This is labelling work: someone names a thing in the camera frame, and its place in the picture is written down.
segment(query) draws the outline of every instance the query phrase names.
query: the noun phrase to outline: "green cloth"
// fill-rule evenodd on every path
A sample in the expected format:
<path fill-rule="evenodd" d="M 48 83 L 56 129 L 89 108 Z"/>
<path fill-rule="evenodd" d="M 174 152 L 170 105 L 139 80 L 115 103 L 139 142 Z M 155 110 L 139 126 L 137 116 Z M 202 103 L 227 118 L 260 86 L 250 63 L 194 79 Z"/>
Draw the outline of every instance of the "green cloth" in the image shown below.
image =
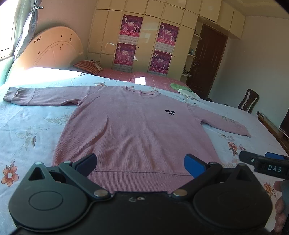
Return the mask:
<path fill-rule="evenodd" d="M 181 85 L 178 85 L 178 84 L 175 84 L 175 83 L 171 83 L 171 88 L 173 88 L 174 90 L 186 90 L 186 91 L 191 91 L 190 88 L 188 87 L 184 87 L 184 86 L 181 86 Z"/>

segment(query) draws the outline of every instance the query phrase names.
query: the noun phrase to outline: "chair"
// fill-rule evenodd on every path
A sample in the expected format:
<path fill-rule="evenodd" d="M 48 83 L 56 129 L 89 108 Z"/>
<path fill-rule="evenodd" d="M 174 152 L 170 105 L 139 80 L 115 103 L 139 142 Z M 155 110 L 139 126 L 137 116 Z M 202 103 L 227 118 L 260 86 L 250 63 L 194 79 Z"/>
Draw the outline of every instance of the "chair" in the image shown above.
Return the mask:
<path fill-rule="evenodd" d="M 256 105 L 256 103 L 258 102 L 258 100 L 259 95 L 255 91 L 248 89 L 244 99 L 241 101 L 238 108 L 248 113 L 252 113 L 252 110 Z"/>

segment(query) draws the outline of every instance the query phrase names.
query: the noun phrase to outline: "sweatshirt sleeve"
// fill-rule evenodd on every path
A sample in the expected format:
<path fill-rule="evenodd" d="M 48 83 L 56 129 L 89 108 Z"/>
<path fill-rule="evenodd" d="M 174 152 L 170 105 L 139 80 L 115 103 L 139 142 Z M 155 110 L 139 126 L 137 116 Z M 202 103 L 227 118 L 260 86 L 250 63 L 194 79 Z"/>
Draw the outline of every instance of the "sweatshirt sleeve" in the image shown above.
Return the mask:
<path fill-rule="evenodd" d="M 223 130 L 223 131 L 251 137 L 251 135 L 249 134 L 245 126 L 243 126 L 239 122 L 236 122 L 228 117 L 221 116 L 216 113 L 212 113 L 208 110 L 205 110 L 196 106 L 192 106 L 192 105 L 188 105 L 188 109 L 191 112 L 191 114 L 199 122 L 207 123 L 210 126 Z"/>
<path fill-rule="evenodd" d="M 15 88 L 10 87 L 3 100 L 23 106 L 78 105 L 90 91 L 90 86 Z"/>

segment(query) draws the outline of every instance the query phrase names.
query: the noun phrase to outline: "wooden headboard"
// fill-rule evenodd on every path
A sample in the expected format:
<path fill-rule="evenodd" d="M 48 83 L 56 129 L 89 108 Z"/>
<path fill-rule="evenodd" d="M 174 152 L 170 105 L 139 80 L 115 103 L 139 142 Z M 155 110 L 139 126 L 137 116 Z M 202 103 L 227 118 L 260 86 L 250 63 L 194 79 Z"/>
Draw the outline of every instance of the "wooden headboard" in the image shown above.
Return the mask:
<path fill-rule="evenodd" d="M 78 35 L 70 28 L 57 26 L 46 29 L 32 39 L 13 63 L 7 80 L 20 76 L 32 67 L 65 69 L 82 59 L 83 47 Z"/>

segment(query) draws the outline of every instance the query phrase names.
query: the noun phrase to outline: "striped pillow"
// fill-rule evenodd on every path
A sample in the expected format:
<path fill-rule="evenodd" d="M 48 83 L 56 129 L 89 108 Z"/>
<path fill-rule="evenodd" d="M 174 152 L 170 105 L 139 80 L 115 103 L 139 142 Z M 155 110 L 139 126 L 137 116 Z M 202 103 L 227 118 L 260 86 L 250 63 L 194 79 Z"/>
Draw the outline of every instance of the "striped pillow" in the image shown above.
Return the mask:
<path fill-rule="evenodd" d="M 82 60 L 73 66 L 82 69 L 92 75 L 97 75 L 101 70 L 103 70 L 100 67 L 100 62 L 94 60 Z"/>

